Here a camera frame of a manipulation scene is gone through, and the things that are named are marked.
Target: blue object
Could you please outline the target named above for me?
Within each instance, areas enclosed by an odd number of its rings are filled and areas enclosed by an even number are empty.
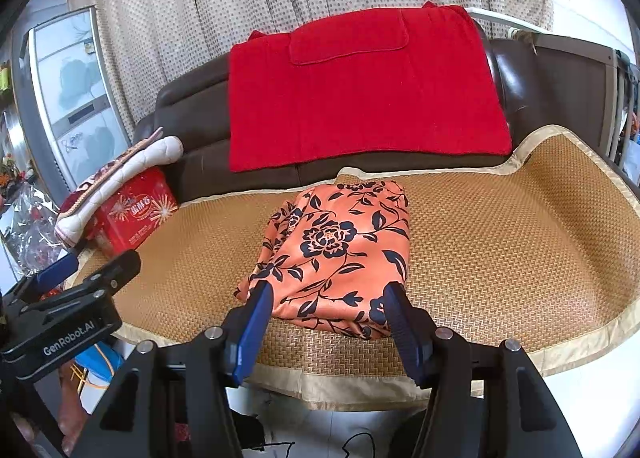
[[[72,252],[36,274],[36,291],[46,294],[78,271],[78,258]]]
[[[115,352],[109,345],[98,342],[96,343],[100,346],[100,349],[104,353],[104,356],[109,359],[113,367],[113,371],[115,372],[119,367],[121,367],[124,360],[122,356],[120,356],[117,352]],[[96,345],[90,346],[84,352],[76,356],[76,362],[79,366],[83,368],[87,368],[92,374],[96,377],[100,378],[105,382],[111,382],[111,371],[104,360],[104,357],[100,355],[100,352],[95,348]]]
[[[394,293],[393,288],[387,285],[383,291],[383,297],[385,316],[389,324],[393,326],[394,343],[398,348],[404,371],[409,378],[419,384],[425,379],[422,369],[424,362],[422,347],[414,335],[412,326],[402,310],[398,296]]]
[[[273,288],[269,283],[267,283],[258,298],[258,303],[251,312],[251,317],[249,317],[249,321],[246,324],[246,328],[244,329],[242,337],[240,337],[240,341],[238,343],[237,364],[231,373],[231,377],[236,386],[242,384],[245,378],[251,375],[255,359],[257,358],[258,351],[260,351],[260,346],[262,345],[264,332],[267,329],[267,324],[271,317],[272,308]]]

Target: towel pocket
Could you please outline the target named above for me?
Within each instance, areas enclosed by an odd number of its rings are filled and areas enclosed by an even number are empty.
[[[359,53],[401,50],[409,33],[399,8],[372,8],[318,19],[290,34],[292,64],[317,64]]]

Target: red towel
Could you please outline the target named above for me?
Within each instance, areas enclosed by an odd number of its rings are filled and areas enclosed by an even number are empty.
[[[374,8],[231,49],[234,171],[366,151],[508,154],[476,25],[460,6]]]

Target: folded cloth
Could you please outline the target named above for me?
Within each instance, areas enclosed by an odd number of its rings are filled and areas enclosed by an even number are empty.
[[[69,248],[75,247],[98,207],[125,182],[145,169],[172,164],[182,156],[182,142],[177,136],[160,137],[162,128],[100,168],[65,199],[55,227],[61,242]]]
[[[393,181],[322,184],[286,201],[267,225],[258,263],[234,295],[273,287],[273,316],[363,339],[389,335],[382,291],[404,285],[409,213]]]
[[[368,151],[511,152],[461,6],[373,8],[254,33],[229,63],[233,171]]]

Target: refrigerator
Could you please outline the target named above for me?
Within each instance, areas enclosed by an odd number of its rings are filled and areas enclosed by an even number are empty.
[[[104,70],[93,7],[31,28],[24,50],[35,106],[20,106],[21,121],[30,130],[25,136],[34,169],[60,204],[130,141]]]

